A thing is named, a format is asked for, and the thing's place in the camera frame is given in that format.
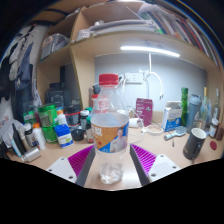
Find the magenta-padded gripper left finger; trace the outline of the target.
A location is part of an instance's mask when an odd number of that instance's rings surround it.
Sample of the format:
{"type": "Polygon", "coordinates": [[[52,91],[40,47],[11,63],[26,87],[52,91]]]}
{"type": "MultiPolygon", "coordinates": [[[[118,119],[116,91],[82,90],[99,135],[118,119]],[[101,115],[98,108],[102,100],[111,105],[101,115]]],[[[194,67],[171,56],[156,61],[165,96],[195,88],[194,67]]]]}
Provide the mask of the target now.
{"type": "Polygon", "coordinates": [[[47,168],[47,171],[83,187],[87,180],[94,157],[95,149],[94,146],[91,145],[69,158],[60,157],[47,168]]]}

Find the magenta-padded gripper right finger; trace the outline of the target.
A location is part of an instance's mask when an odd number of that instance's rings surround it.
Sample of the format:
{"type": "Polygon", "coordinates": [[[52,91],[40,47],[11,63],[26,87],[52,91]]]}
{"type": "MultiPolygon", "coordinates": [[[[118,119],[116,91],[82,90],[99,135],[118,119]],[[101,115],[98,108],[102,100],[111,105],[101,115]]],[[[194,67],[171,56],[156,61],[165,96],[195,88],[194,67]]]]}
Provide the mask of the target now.
{"type": "Polygon", "coordinates": [[[142,186],[180,170],[165,154],[155,155],[134,144],[130,145],[130,155],[142,186]]]}

